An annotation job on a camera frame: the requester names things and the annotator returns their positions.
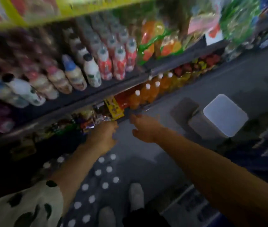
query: hand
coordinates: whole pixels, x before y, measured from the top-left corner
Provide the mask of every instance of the hand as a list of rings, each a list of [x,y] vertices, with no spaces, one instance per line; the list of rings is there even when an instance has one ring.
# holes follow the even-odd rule
[[[116,121],[101,122],[88,135],[85,144],[96,148],[99,154],[103,155],[116,144],[116,140],[112,138],[112,135],[116,132],[117,128],[118,125]]]
[[[156,133],[163,128],[155,118],[147,115],[131,115],[130,123],[137,128],[132,130],[133,136],[146,143],[154,143]]]

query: forearm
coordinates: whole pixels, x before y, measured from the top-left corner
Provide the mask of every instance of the forearm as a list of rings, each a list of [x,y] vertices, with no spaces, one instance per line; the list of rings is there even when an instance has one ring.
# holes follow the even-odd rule
[[[256,210],[268,218],[268,184],[225,157],[163,128],[156,143],[164,149],[192,180],[195,187],[225,214]]]
[[[49,178],[58,184],[63,195],[63,214],[68,211],[80,184],[98,159],[100,152],[96,148],[88,144],[80,145],[71,158]]]

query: person's right arm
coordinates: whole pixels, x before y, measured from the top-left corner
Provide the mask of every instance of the person's right arm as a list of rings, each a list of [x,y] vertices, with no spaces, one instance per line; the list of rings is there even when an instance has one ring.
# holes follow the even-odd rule
[[[235,225],[268,226],[268,183],[152,117],[132,115],[131,122],[135,137],[164,149],[211,205]]]

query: sleeve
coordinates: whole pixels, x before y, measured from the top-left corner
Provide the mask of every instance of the sleeve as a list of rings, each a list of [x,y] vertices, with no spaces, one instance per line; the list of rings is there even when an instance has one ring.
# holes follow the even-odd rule
[[[41,181],[0,198],[0,227],[56,227],[63,213],[63,196],[54,181]]]

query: shoe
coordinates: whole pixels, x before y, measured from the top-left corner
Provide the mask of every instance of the shoe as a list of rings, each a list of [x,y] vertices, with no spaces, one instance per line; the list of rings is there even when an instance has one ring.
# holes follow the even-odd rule
[[[106,206],[99,211],[98,227],[116,227],[116,219],[111,207]]]
[[[139,183],[132,183],[129,189],[131,212],[145,207],[143,188]]]

